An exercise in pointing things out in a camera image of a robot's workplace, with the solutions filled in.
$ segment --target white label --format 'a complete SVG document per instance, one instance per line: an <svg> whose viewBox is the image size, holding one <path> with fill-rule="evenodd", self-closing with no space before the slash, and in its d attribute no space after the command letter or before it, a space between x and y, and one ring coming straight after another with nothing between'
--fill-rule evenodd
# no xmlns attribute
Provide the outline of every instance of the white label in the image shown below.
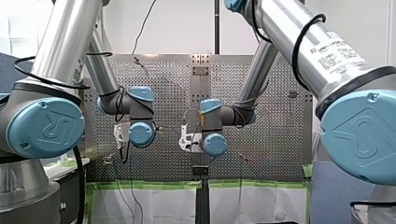
<svg viewBox="0 0 396 224"><path fill-rule="evenodd" d="M328 34L332 37L328 42L320 43L311 49L311 54L327 73L341 74L351 66L367 63L336 33Z"/></svg>

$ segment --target light blue joint cap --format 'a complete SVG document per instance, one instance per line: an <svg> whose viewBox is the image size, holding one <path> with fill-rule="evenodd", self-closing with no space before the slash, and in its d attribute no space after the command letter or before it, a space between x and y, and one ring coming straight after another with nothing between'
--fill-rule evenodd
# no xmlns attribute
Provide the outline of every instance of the light blue joint cap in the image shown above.
<svg viewBox="0 0 396 224"><path fill-rule="evenodd" d="M356 91L335 101L321 121L321 141L341 169L396 185L396 91Z"/></svg>
<svg viewBox="0 0 396 224"><path fill-rule="evenodd" d="M72 149L84 134L85 119L73 102L49 97L20 110L8 124L6 139L16 154L53 158Z"/></svg>
<svg viewBox="0 0 396 224"><path fill-rule="evenodd" d="M96 108L98 108L98 110L99 110L102 114L105 114L105 113L106 113L105 110L104 110L103 107L102 107L102 103L101 103L100 98L98 98L98 100L96 101Z"/></svg>
<svg viewBox="0 0 396 224"><path fill-rule="evenodd" d="M153 102L152 89L146 86L134 86L128 90L128 94L138 100Z"/></svg>
<svg viewBox="0 0 396 224"><path fill-rule="evenodd" d="M212 133L205 138L203 150L211 157L218 157L227 151L227 142L223 135L219 133Z"/></svg>
<svg viewBox="0 0 396 224"><path fill-rule="evenodd" d="M225 0L225 6L231 12L240 12L247 0Z"/></svg>
<svg viewBox="0 0 396 224"><path fill-rule="evenodd" d="M201 111L203 114L209 113L222 106L219 99L207 99L201 102Z"/></svg>
<svg viewBox="0 0 396 224"><path fill-rule="evenodd" d="M137 147L147 147L154 138L154 131L145 122L134 123L129 129L129 140Z"/></svg>

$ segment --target robot logo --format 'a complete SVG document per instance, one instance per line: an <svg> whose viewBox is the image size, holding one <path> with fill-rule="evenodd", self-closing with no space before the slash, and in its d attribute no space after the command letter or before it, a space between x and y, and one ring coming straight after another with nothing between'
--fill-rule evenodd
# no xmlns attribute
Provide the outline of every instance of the robot logo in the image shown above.
<svg viewBox="0 0 396 224"><path fill-rule="evenodd" d="M55 144L68 144L75 120L75 118L58 111L50 111L45 115L37 140Z"/></svg>
<svg viewBox="0 0 396 224"><path fill-rule="evenodd" d="M381 161L394 153L393 131L371 108L362 110L332 131L361 166Z"/></svg>

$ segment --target perforated metal pegboard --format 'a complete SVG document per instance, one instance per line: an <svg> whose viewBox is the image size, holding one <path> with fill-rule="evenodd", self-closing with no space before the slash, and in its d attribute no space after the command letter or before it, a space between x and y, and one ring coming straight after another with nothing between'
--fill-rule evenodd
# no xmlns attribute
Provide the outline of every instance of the perforated metal pegboard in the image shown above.
<svg viewBox="0 0 396 224"><path fill-rule="evenodd" d="M120 85L150 86L154 91L154 120L157 127L155 141L147 148L132 148L129 160L121 164L120 154L113 136L114 116L93 110L92 130L96 143L95 160L89 167L89 180L111 178L136 179L190 179L191 155L178 147L183 113L189 107L191 57L137 56L140 65L130 55L111 59L114 74ZM112 155L114 161L104 165L102 158Z"/></svg>
<svg viewBox="0 0 396 224"><path fill-rule="evenodd" d="M121 164L113 137L114 117L103 115L95 108L96 94L93 92L90 106L95 147L91 149L90 156L94 160L89 166L88 178L90 181L131 177L191 179L191 155L178 146L183 113L193 100L191 90L195 84L191 82L191 56L138 58L144 69L135 64L130 55L113 57L114 73L125 87L148 85L154 89L155 121L165 130L157 134L150 147L132 149L129 162ZM211 97L220 98L225 104L232 103L242 87L251 58L210 56ZM290 66L280 59L259 101L256 123L242 130L224 127L230 149L210 164L210 177L303 179L302 165L310 162L311 155L311 99L294 80ZM114 161L104 165L102 158L110 155Z"/></svg>
<svg viewBox="0 0 396 224"><path fill-rule="evenodd" d="M251 57L213 56L212 97L231 104L248 73ZM311 96L279 58L256 109L257 119L243 129L223 127L229 150L210 165L211 178L301 180L310 161Z"/></svg>

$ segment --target robotic arm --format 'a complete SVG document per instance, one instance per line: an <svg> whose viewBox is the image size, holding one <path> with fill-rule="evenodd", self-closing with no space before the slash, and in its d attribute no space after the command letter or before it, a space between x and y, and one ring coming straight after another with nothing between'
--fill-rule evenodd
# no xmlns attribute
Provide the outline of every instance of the robotic arm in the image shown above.
<svg viewBox="0 0 396 224"><path fill-rule="evenodd" d="M64 209L59 207L60 186L47 179L37 159L61 156L84 134L85 119L76 89L87 87L72 83L80 80L87 51L87 67L100 95L99 108L109 115L129 115L129 138L136 147L147 147L154 139L152 90L120 90L94 31L99 11L107 3L58 0L32 72L23 72L29 77L16 82L10 94L0 95L1 223L60 223ZM83 183L82 164L80 168ZM83 215L82 211L80 204L78 214Z"/></svg>
<svg viewBox="0 0 396 224"><path fill-rule="evenodd" d="M99 36L93 31L102 5L102 1L57 1L32 69L32 74L54 85L31 77L15 84L0 110L0 149L8 155L28 159L60 156L83 135L80 99L73 90L56 84L70 84L80 77L87 49L102 52ZM155 133L151 88L120 91L103 56L88 56L87 67L100 94L100 108L109 115L129 114L131 142L137 147L148 146Z"/></svg>
<svg viewBox="0 0 396 224"><path fill-rule="evenodd" d="M225 3L252 26L255 17L258 28L268 34L272 44L264 46L262 41L259 45L239 94L239 104L224 108L216 99L201 103L203 150L224 152L227 145L221 127L254 120L251 110L239 105L254 104L248 98L264 90L268 67L279 50L293 67L299 68L301 81L318 99L316 115L321 120L321 139L331 159L359 179L395 185L396 117L392 111L396 110L396 68L371 66L323 22L305 27L314 16L297 0ZM304 27L309 29L295 51ZM238 123L240 118L245 118L242 123Z"/></svg>

